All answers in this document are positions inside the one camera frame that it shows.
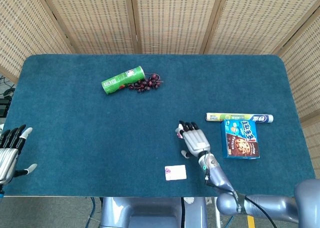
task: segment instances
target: toothpaste tube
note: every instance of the toothpaste tube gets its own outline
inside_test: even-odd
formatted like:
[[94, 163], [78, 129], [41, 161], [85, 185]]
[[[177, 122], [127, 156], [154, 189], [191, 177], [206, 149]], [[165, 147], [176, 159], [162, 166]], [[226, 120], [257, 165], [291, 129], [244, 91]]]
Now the toothpaste tube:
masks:
[[246, 120], [257, 123], [271, 123], [274, 121], [272, 114], [237, 114], [237, 113], [207, 113], [207, 122], [222, 122], [224, 120]]

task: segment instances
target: bunch of grapes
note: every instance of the bunch of grapes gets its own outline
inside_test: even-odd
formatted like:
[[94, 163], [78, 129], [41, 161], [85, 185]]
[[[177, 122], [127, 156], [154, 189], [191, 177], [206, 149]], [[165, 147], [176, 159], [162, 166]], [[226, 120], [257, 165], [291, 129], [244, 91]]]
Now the bunch of grapes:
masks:
[[130, 84], [128, 87], [130, 90], [136, 90], [138, 93], [150, 91], [151, 89], [158, 89], [162, 80], [160, 80], [160, 75], [146, 74], [149, 75], [149, 78], [138, 80], [136, 83]]

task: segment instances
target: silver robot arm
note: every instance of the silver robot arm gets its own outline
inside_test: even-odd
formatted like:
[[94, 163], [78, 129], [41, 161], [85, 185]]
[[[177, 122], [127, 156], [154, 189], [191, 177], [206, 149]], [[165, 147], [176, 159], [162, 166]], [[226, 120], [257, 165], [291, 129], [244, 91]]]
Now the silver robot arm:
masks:
[[28, 175], [37, 167], [37, 164], [32, 164], [27, 169], [16, 170], [22, 148], [32, 132], [31, 127], [23, 131], [25, 127], [24, 124], [19, 128], [6, 130], [0, 136], [0, 198], [4, 196], [3, 187], [14, 177]]
[[176, 130], [183, 137], [188, 151], [182, 155], [198, 158], [205, 173], [207, 185], [211, 185], [219, 194], [217, 208], [224, 215], [239, 214], [273, 220], [299, 223], [299, 228], [320, 227], [320, 180], [306, 180], [295, 189], [295, 198], [275, 195], [245, 195], [239, 205], [235, 191], [215, 156], [210, 153], [210, 144], [204, 133], [194, 123], [180, 121], [183, 129]]

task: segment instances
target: snack box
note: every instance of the snack box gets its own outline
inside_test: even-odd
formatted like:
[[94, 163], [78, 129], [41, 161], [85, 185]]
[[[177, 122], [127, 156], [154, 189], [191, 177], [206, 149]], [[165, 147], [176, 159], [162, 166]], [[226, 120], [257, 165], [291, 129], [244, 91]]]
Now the snack box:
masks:
[[221, 122], [224, 158], [258, 159], [256, 123], [252, 120], [226, 119]]

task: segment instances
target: floor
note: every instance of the floor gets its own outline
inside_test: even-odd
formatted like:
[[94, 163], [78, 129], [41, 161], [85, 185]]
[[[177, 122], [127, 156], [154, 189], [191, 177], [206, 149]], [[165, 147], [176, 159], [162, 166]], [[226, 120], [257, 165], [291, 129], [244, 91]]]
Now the floor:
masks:
[[[13, 84], [0, 79], [0, 94]], [[101, 203], [95, 198], [96, 209], [89, 228], [98, 228], [101, 218]], [[0, 203], [0, 228], [84, 228], [92, 210], [89, 197], [5, 197]], [[216, 227], [214, 205], [207, 205], [209, 228]], [[224, 228], [229, 216], [221, 217], [221, 227]], [[266, 219], [255, 218], [256, 228], [271, 228]], [[278, 228], [297, 228], [292, 223], [275, 221]], [[247, 228], [246, 216], [235, 217], [229, 228]]]

